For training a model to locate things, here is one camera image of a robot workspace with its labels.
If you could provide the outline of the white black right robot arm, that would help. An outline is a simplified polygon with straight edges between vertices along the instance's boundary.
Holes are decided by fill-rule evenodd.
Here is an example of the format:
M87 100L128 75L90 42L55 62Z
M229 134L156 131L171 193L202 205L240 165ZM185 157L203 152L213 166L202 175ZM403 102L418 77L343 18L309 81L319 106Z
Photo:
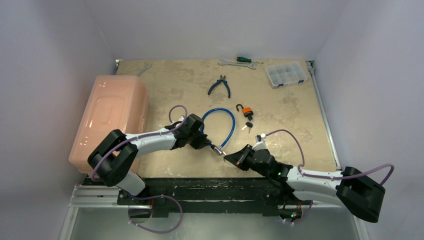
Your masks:
M382 184L355 167L342 171L299 170L275 159L266 148L246 145L228 154L225 161L242 171L252 170L281 188L280 196L288 204L297 201L322 202L345 207L357 218L377 223L386 193Z

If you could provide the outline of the blue cable lock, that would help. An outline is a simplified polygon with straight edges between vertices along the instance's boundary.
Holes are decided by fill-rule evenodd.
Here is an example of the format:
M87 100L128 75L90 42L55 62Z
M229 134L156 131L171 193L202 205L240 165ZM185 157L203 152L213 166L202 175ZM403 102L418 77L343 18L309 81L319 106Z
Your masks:
M228 145L236 128L236 118L227 108L216 107L208 110L201 117L205 125L202 132L211 134L210 148L222 156L225 146Z

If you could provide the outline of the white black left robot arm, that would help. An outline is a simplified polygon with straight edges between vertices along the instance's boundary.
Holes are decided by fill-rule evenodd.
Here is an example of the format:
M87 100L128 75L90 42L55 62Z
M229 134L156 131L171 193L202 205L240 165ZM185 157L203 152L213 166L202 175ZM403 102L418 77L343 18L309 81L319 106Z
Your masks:
M157 151L175 150L190 145L200 150L211 145L208 136L201 132L203 120L190 114L164 128L142 134L125 134L112 130L88 156L87 162L108 187L117 186L129 193L138 205L146 203L149 191L145 181L131 170L136 158Z

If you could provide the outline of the black-headed key bunch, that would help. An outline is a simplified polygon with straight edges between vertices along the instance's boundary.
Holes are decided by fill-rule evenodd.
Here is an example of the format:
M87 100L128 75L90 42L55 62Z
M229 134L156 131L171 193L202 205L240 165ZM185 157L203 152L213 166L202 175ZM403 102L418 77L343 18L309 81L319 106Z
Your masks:
M245 125L241 128L241 130L243 131L243 130L247 130L247 132L248 133L250 133L251 132L251 130L252 130L252 128L253 128L253 123L252 122L250 122L250 121L248 121L248 122L246 122L245 123Z

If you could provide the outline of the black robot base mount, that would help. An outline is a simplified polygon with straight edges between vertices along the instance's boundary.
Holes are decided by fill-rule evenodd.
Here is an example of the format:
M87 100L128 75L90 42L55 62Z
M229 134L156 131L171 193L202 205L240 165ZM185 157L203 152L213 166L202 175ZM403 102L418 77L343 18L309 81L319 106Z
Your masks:
M171 213L261 214L289 217L289 209L309 207L310 201L294 197L263 177L230 178L146 178L139 199L111 187L112 206L131 210L151 210L154 218Z

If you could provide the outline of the small silver keys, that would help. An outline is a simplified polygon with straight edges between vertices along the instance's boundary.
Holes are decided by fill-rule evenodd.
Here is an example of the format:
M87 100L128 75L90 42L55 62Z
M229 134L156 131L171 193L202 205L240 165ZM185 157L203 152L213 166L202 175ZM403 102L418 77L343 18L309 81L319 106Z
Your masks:
M221 152L221 156L223 158L223 162L225 163L226 162L226 156L227 156L227 154L224 151L222 151Z

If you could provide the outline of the orange black padlock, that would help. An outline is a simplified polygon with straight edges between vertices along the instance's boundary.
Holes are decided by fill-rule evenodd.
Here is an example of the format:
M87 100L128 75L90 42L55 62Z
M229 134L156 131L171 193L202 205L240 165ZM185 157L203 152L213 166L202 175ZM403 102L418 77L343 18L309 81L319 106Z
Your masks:
M252 109L250 107L243 107L241 104L237 104L236 105L236 110L238 112L241 111L242 114L243 114L243 116L245 118L247 118L249 121L252 121L253 120L254 112L252 111Z

